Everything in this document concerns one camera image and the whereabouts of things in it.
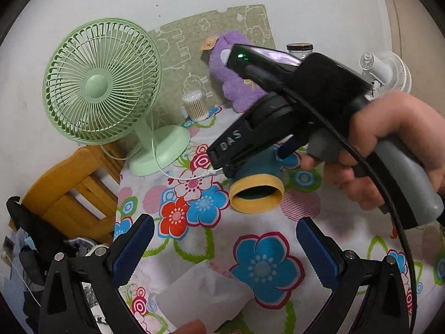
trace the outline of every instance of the device handle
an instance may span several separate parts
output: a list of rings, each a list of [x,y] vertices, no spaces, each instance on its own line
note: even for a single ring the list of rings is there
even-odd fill
[[[327,163],[338,163],[342,148],[325,128],[317,130],[309,138],[308,153]],[[415,225],[427,224],[442,214],[444,204],[441,197],[432,187],[419,160],[398,136],[391,135],[379,140],[374,153],[399,186],[412,211]],[[355,168],[354,172],[359,176],[364,175],[363,169],[360,168]],[[383,213],[388,212],[385,205],[380,209]]]

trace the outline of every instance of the fan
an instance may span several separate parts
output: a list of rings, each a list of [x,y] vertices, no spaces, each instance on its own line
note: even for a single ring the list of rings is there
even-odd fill
[[[375,97],[383,97],[393,90],[411,91],[411,73],[403,60],[392,51],[367,52],[360,58],[360,67],[365,75],[369,74],[376,80]]]
[[[134,130],[141,144],[128,155],[130,171],[143,176],[157,172],[157,162],[168,166],[190,141],[179,126],[157,129],[153,137],[146,116],[160,85],[159,53],[145,30],[126,20],[101,19],[80,26],[57,48],[45,74],[43,102],[57,130],[79,143],[102,145]]]

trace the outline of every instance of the plush toy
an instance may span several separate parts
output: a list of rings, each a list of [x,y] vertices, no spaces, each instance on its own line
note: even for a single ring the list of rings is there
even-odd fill
[[[210,73],[222,81],[224,96],[233,102],[233,110],[237,113],[245,112],[258,99],[267,93],[250,79],[242,79],[237,73],[226,67],[233,44],[252,43],[243,33],[233,30],[220,36],[210,52]]]

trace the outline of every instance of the jar lid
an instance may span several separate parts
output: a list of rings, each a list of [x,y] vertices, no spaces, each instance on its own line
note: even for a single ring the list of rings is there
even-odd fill
[[[288,51],[309,51],[314,50],[314,46],[309,43],[292,43],[287,44],[286,48]]]

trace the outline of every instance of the white cable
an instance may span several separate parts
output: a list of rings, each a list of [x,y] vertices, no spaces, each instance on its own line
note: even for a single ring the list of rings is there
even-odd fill
[[[125,157],[125,158],[117,158],[117,157],[114,157],[114,156],[112,156],[110,153],[108,153],[106,150],[105,150],[105,148],[104,148],[104,146],[103,145],[101,145],[101,148],[102,148],[102,150],[104,151],[104,153],[108,156],[108,157],[110,157],[110,158],[112,158],[112,159],[115,159],[116,161],[126,161],[127,159],[130,159],[130,158],[133,158],[135,155],[137,155],[137,153],[140,151],[140,149],[138,149],[136,152],[134,152],[131,156],[129,156],[129,157]]]
[[[150,129],[151,129],[151,150],[153,151],[154,161],[156,162],[157,167],[162,172],[162,174],[164,174],[164,176],[166,176],[168,178],[172,178],[172,179],[177,179],[178,181],[193,181],[194,179],[205,178],[205,177],[210,177],[210,176],[217,176],[217,175],[220,175],[223,173],[223,169],[219,168],[217,170],[207,170],[207,172],[204,173],[203,175],[194,176],[194,177],[190,177],[190,178],[180,178],[180,177],[170,176],[168,173],[164,172],[161,165],[157,161],[156,150],[154,148],[154,128],[153,127],[154,127],[154,119],[153,119],[153,113],[152,113],[151,114],[151,127],[150,127]]]
[[[14,267],[14,269],[17,271],[17,273],[19,274],[19,278],[22,279],[23,283],[26,286],[26,289],[28,289],[29,293],[31,294],[31,296],[33,297],[33,299],[36,301],[37,305],[40,306],[40,303],[37,301],[36,297],[34,296],[33,292],[31,291],[31,289],[29,288],[28,285],[26,285],[25,280],[22,278],[22,275],[20,274],[19,270],[17,270],[17,267],[13,264],[13,261],[9,258],[9,256],[4,252],[5,257],[9,260],[9,262],[11,263],[11,265]]]

